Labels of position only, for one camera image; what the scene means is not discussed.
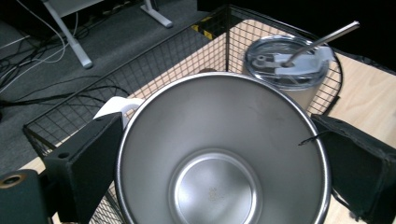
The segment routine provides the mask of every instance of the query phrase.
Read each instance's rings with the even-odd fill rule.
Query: metal straw
[[[358,21],[353,21],[349,25],[344,26],[343,28],[341,28],[341,29],[339,29],[339,30],[337,30],[337,31],[335,31],[335,32],[333,32],[331,34],[322,37],[321,39],[313,42],[312,44],[304,46],[304,47],[298,49],[297,52],[295,52],[293,55],[291,55],[287,61],[282,63],[282,66],[283,67],[291,67],[291,66],[293,66],[292,62],[298,56],[300,56],[301,54],[311,50],[312,48],[314,48],[316,46],[322,45],[324,43],[328,43],[328,42],[330,42],[330,41],[332,41],[332,40],[334,40],[334,39],[336,39],[336,38],[338,38],[338,37],[340,37],[342,35],[346,35],[347,33],[359,28],[360,25],[361,24]]]

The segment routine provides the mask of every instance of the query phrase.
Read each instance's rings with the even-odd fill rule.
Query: black wire grid
[[[253,41],[263,36],[285,34],[317,39],[254,11],[232,6],[219,8],[27,123],[24,133],[38,156],[44,158],[90,122],[111,97],[147,99],[166,84],[207,69],[241,73],[242,58]],[[329,112],[341,89],[342,78],[341,65],[335,58],[307,109],[308,114]],[[110,187],[92,223],[120,222],[122,217],[114,187]]]

